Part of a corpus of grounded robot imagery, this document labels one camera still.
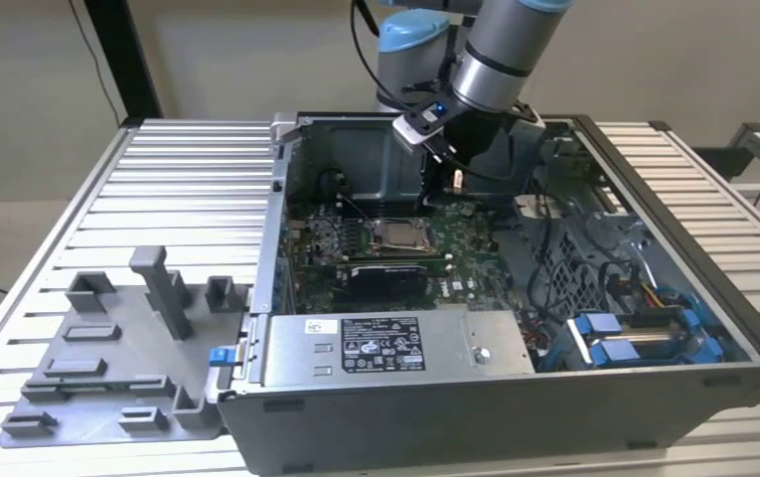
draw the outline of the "yellow wire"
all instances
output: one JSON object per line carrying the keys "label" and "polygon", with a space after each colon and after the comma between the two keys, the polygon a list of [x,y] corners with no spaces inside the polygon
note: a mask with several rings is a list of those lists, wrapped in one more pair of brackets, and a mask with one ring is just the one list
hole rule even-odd
{"label": "yellow wire", "polygon": [[645,292],[648,293],[648,295],[651,296],[651,299],[653,300],[655,304],[657,305],[659,308],[663,308],[665,305],[663,305],[663,302],[660,301],[660,299],[657,298],[657,295],[655,294],[655,292],[651,290],[651,287],[647,286],[643,283],[643,288],[645,289]]}

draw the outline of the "motherboard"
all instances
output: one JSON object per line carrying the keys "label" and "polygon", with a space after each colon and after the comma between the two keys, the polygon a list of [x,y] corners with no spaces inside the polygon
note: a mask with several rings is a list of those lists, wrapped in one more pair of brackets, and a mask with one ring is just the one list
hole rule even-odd
{"label": "motherboard", "polygon": [[492,236],[498,212],[473,203],[425,216],[349,211],[320,205],[287,221],[295,313],[520,310]]}

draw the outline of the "slotted aluminum surface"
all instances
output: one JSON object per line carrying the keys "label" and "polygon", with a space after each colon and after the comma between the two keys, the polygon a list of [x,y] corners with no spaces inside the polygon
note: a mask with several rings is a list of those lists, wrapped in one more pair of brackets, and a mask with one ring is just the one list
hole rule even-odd
{"label": "slotted aluminum surface", "polygon": [[[760,310],[760,216],[673,134],[645,123],[601,126]],[[131,247],[165,240],[186,281],[231,274],[250,283],[265,207],[258,187],[271,173],[267,128],[265,123],[161,120],[118,136],[0,306],[0,421],[58,330],[69,307],[59,290],[75,269],[106,269],[115,282],[137,282],[119,269]],[[203,472],[249,475],[229,435],[211,441],[0,448],[0,475]],[[665,450],[369,474],[760,475],[760,405],[721,412]]]}

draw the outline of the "white sticker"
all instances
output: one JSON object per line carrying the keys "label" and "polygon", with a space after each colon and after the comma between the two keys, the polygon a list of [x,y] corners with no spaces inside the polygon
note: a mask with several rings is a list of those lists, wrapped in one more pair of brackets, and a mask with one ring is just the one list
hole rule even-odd
{"label": "white sticker", "polygon": [[306,335],[338,334],[338,320],[305,320]]}

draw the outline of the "white wall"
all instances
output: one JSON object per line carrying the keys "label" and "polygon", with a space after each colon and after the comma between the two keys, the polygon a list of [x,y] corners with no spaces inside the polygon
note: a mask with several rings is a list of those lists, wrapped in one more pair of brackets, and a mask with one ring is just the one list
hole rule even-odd
{"label": "white wall", "polygon": [[67,2],[0,0],[0,200],[69,197],[114,130]]}
{"label": "white wall", "polygon": [[[348,3],[130,0],[166,113],[369,108]],[[113,119],[67,2],[14,4],[0,0],[0,200],[65,198]],[[664,119],[692,143],[724,143],[740,122],[760,120],[760,2],[581,0],[525,95],[548,112]]]}

